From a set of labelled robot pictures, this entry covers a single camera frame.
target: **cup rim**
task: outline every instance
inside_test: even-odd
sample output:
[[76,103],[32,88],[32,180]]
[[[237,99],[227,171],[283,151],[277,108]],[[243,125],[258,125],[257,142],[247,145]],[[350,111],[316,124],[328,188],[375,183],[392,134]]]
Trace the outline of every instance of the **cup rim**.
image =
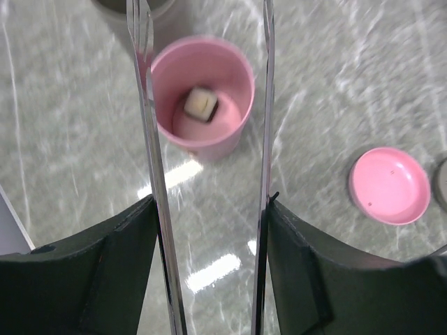
[[202,44],[202,43],[206,43],[207,45],[213,44],[213,45],[216,45],[219,47],[224,47],[238,56],[238,59],[242,62],[242,65],[248,75],[248,78],[249,78],[251,97],[250,97],[249,106],[247,108],[247,113],[242,118],[241,122],[239,123],[239,126],[236,129],[234,129],[233,131],[231,131],[225,135],[222,135],[220,137],[217,137],[213,140],[184,140],[181,137],[178,137],[178,136],[172,134],[171,132],[167,131],[157,121],[157,126],[158,126],[159,130],[163,133],[163,135],[165,135],[168,139],[174,137],[175,144],[182,146],[182,147],[191,148],[191,149],[199,149],[202,147],[210,147],[212,145],[216,145],[216,144],[221,143],[221,142],[227,140],[228,138],[234,136],[235,133],[239,132],[245,126],[245,124],[247,123],[247,121],[250,117],[251,109],[253,107],[253,102],[254,102],[254,96],[255,96],[255,79],[254,79],[253,68],[251,67],[251,64],[249,63],[249,60],[236,45],[232,44],[231,42],[229,42],[228,40],[226,40],[224,38],[220,38],[220,37],[216,37],[216,36],[196,35],[196,36],[187,36],[187,37],[181,38],[179,40],[176,40],[175,42],[169,44],[165,49],[163,49],[160,52],[160,54],[158,54],[154,58],[154,60],[151,64],[151,67],[148,68],[147,70],[151,70],[151,72],[152,72],[153,69],[156,68],[156,66],[162,61],[162,59],[165,56],[167,56],[168,54],[170,54],[171,52],[174,52],[186,45]]

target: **pink plastic cup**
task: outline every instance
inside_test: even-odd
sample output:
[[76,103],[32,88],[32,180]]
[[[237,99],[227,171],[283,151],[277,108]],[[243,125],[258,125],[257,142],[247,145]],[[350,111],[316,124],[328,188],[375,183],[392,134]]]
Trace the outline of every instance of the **pink plastic cup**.
[[[195,36],[169,45],[152,63],[158,127],[173,144],[199,161],[215,161],[237,146],[254,99],[254,76],[236,46]],[[193,87],[215,92],[219,105],[210,123],[184,113]]]

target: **gray marble floor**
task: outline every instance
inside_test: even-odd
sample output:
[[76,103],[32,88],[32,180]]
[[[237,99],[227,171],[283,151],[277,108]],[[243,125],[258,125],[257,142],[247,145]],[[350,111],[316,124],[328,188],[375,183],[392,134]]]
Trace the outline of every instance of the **gray marble floor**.
[[[249,334],[265,80],[261,3],[193,0],[197,32],[238,45],[256,74],[253,114],[236,151],[199,165],[161,139],[191,334]],[[40,246],[147,193],[133,64],[89,0],[0,4],[0,184]],[[365,218],[346,192],[349,168],[370,147],[406,150],[430,175],[445,157],[447,5],[274,5],[272,190],[279,200],[383,257],[409,260],[447,244],[447,214],[435,201],[416,223],[393,227]],[[210,275],[213,264],[220,272]],[[278,334],[270,285],[266,304],[265,332]],[[139,334],[168,329],[157,253]]]

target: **small block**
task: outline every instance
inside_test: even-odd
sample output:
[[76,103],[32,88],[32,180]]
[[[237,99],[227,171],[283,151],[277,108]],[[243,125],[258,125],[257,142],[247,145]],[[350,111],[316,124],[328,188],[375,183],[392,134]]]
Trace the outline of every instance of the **small block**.
[[184,104],[184,111],[190,117],[210,122],[217,110],[217,96],[209,89],[194,87]]

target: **pink bottle cap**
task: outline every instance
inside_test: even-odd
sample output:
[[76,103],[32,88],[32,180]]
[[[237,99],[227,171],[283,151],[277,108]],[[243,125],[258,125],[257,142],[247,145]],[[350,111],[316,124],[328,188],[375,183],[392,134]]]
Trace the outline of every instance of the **pink bottle cap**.
[[430,202],[430,183],[422,167],[391,147],[363,154],[351,170],[349,188],[367,216],[390,225],[418,220]]

